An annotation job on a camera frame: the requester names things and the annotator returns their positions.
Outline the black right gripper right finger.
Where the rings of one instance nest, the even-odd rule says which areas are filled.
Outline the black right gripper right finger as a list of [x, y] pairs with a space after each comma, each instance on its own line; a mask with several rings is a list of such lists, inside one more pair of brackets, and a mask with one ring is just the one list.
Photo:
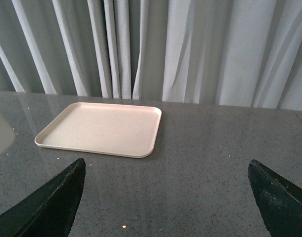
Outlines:
[[255, 159], [248, 179], [270, 235], [302, 237], [302, 189]]

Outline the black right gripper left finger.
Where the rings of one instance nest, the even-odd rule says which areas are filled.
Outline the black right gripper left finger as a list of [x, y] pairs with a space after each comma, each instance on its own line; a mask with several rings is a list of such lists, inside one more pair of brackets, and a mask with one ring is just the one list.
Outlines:
[[0, 215], [0, 237], [66, 237], [84, 189], [86, 163], [79, 158]]

